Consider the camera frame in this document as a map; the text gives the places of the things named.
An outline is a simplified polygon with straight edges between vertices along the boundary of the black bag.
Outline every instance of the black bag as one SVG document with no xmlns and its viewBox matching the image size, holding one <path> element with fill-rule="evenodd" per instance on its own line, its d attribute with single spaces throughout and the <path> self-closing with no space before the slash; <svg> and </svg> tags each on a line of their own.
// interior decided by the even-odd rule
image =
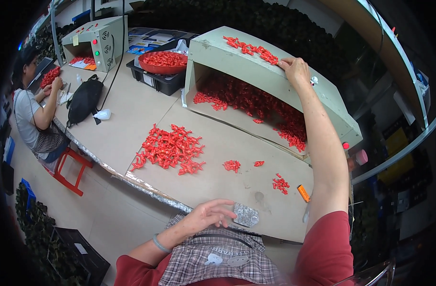
<svg viewBox="0 0 436 286">
<path fill-rule="evenodd" d="M 93 75 L 78 87 L 73 94 L 70 107 L 67 103 L 67 108 L 69 108 L 67 127 L 70 128 L 73 124 L 82 122 L 90 113 L 97 113 L 97 103 L 102 94 L 102 88 L 103 83 L 97 80 L 97 75 Z M 95 118 L 95 120 L 96 124 L 100 123 L 99 119 Z"/>
</svg>

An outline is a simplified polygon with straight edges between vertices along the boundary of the work table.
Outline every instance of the work table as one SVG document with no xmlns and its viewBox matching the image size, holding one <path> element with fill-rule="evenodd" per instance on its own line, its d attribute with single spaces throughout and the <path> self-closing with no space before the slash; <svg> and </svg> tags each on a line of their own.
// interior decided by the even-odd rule
<svg viewBox="0 0 436 286">
<path fill-rule="evenodd" d="M 103 109 L 111 110 L 111 118 L 96 125 L 89 115 L 78 125 L 67 128 L 66 135 L 115 177 L 177 209 L 189 212 L 210 199 L 232 199 L 257 209 L 260 216 L 260 222 L 252 228 L 235 226 L 249 232 L 303 242 L 306 230 L 303 215 L 307 204 L 296 187 L 302 184 L 307 193 L 312 194 L 311 167 L 261 139 L 183 108 L 180 90 L 169 97 L 136 81 L 125 66 L 134 57 L 134 54 L 124 54 L 103 106 Z M 101 81 L 106 75 L 68 65 L 61 70 L 62 79 L 71 83 L 70 92 L 78 88 L 77 74 L 84 81 L 93 74 L 97 74 Z M 116 67 L 108 73 L 98 108 L 102 106 L 115 72 Z M 58 106 L 55 123 L 65 130 L 67 120 L 66 105 Z M 175 124 L 191 130 L 194 137 L 201 136 L 204 153 L 195 161 L 206 162 L 203 171 L 179 176 L 179 165 L 165 170 L 149 161 L 144 167 L 129 171 L 135 153 L 141 150 L 141 144 L 154 123 L 167 132 L 171 131 L 170 124 Z M 224 169 L 223 163 L 228 160 L 240 162 L 237 174 Z M 265 163 L 254 167 L 255 161 Z M 277 173 L 290 184 L 288 195 L 273 189 L 272 180 L 278 179 Z"/>
</svg>

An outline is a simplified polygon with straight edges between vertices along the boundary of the red stool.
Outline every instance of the red stool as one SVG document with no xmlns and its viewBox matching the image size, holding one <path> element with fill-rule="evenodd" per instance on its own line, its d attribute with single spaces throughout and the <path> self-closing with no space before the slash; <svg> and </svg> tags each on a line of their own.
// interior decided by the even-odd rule
<svg viewBox="0 0 436 286">
<path fill-rule="evenodd" d="M 81 163 L 83 166 L 81 167 L 80 173 L 78 174 L 77 182 L 73 186 L 71 183 L 69 183 L 64 176 L 61 175 L 62 167 L 64 166 L 64 163 L 67 159 L 67 156 L 70 156 L 74 158 L 77 162 Z M 76 193 L 78 196 L 83 196 L 83 192 L 78 189 L 78 185 L 80 184 L 81 176 L 83 175 L 84 169 L 86 167 L 92 168 L 92 163 L 83 158 L 82 156 L 78 155 L 75 151 L 70 149 L 69 147 L 66 148 L 64 152 L 62 152 L 61 156 L 56 160 L 57 164 L 55 167 L 54 173 L 51 172 L 48 168 L 44 167 L 48 173 L 53 176 L 56 180 L 58 180 L 62 185 L 66 186 L 69 190 Z"/>
</svg>

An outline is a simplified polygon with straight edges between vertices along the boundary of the woman's arm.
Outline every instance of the woman's arm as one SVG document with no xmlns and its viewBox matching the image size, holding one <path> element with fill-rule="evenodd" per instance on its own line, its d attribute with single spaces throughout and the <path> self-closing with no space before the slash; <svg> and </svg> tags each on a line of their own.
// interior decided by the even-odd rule
<svg viewBox="0 0 436 286">
<path fill-rule="evenodd" d="M 313 168 L 308 232 L 326 214 L 336 210 L 348 213 L 347 159 L 335 128 L 310 84 L 307 63 L 301 58 L 286 58 L 278 66 L 285 70 L 288 80 L 296 89 L 305 118 Z"/>
<path fill-rule="evenodd" d="M 57 104 L 57 92 L 62 87 L 62 79 L 60 77 L 56 77 L 51 85 L 51 95 L 49 96 L 49 100 L 46 103 L 45 107 L 39 108 L 33 115 L 33 119 L 31 120 L 32 124 L 36 124 L 38 128 L 45 130 L 53 121 L 54 113 L 56 111 Z"/>
<path fill-rule="evenodd" d="M 47 97 L 51 93 L 51 85 L 48 84 L 44 89 L 40 90 L 39 93 L 35 96 L 35 100 L 40 103 L 42 100 Z"/>
<path fill-rule="evenodd" d="M 236 218 L 237 215 L 223 208 L 221 206 L 222 204 L 233 205 L 234 202 L 229 199 L 214 199 L 199 204 L 184 219 L 159 233 L 159 244 L 166 249 L 172 250 L 174 247 L 180 245 L 187 237 L 195 235 L 212 224 L 219 227 L 221 222 L 224 227 L 227 227 L 228 225 L 224 216 L 227 215 L 231 218 Z M 150 239 L 132 249 L 128 255 L 156 267 L 168 253 L 159 249 L 156 244 L 154 244 L 154 241 Z"/>
</svg>

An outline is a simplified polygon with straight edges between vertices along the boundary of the black cap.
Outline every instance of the black cap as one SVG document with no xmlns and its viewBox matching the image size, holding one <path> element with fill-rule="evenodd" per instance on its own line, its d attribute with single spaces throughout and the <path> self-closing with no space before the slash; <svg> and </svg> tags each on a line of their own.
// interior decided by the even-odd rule
<svg viewBox="0 0 436 286">
<path fill-rule="evenodd" d="M 19 51 L 13 67 L 13 78 L 20 78 L 24 65 L 29 65 L 38 54 L 39 50 L 32 46 L 27 46 Z"/>
</svg>

